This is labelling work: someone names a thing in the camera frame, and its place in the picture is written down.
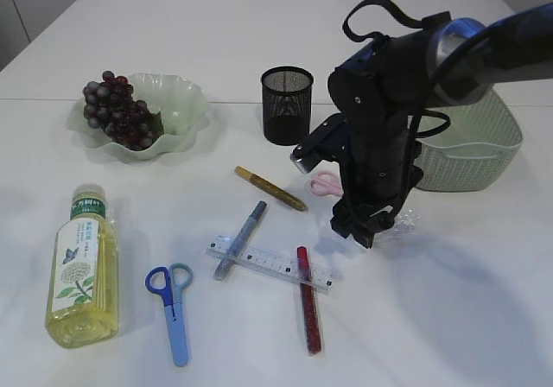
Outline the blue black right arm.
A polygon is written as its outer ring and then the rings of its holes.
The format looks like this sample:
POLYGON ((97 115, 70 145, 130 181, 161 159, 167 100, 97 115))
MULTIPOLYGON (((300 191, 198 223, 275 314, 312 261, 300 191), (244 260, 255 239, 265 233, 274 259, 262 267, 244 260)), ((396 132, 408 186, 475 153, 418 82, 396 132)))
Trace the blue black right arm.
POLYGON ((410 190, 423 178, 415 164, 423 117, 441 108, 471 105, 498 83, 552 75, 552 7, 517 13, 491 25, 439 12, 421 19, 391 0, 365 0, 409 29, 392 37, 378 31, 345 35, 362 48, 329 75, 327 89, 343 115, 346 142, 339 159, 343 187, 332 229, 371 247, 393 227, 410 190))

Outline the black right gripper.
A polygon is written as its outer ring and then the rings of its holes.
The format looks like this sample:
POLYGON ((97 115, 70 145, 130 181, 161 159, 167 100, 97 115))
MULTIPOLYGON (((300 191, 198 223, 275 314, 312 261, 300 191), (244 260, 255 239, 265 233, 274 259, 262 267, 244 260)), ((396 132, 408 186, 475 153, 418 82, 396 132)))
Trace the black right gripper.
POLYGON ((414 164, 421 145, 409 139, 408 118, 390 117, 367 128, 346 123, 348 145, 339 162, 343 195, 333 207, 332 230, 371 249, 395 223, 411 189, 423 178, 414 164))

